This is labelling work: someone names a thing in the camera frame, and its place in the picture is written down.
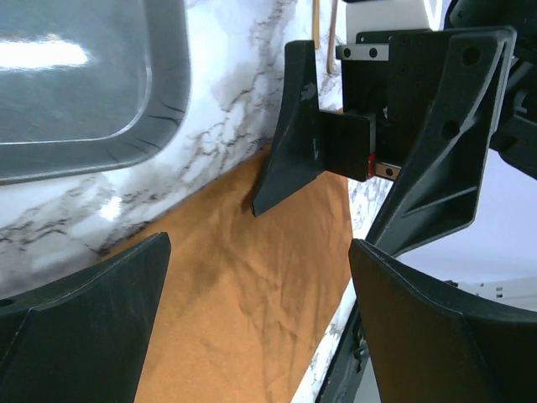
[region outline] folded cloth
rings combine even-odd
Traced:
[[[136,403],[289,402],[350,279],[347,179],[325,173],[261,217],[266,153],[123,245],[172,243]]]

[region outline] hole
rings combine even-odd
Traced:
[[[5,306],[10,306],[15,303],[15,300],[10,300],[9,298],[5,298],[3,300],[0,300],[0,308],[4,308]]]
[[[475,65],[481,59],[481,51],[472,46],[467,48],[462,54],[462,63],[464,65]]]
[[[451,140],[455,138],[461,130],[459,129],[459,125],[454,120],[448,120],[444,123],[444,126],[442,127],[442,136],[444,139]]]

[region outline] brown towel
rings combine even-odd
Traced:
[[[265,156],[128,242],[172,243],[136,403],[292,399],[350,279],[347,180],[325,173],[254,218]]]

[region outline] wooden stick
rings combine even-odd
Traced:
[[[319,14],[321,12],[321,0],[313,0],[313,41],[315,43],[315,48],[319,49],[321,46],[321,36],[319,28]]]
[[[328,74],[334,73],[334,47],[336,45],[336,21],[337,3],[339,0],[332,0],[332,15],[330,20],[330,36],[328,37],[328,55],[326,56],[326,71]]]

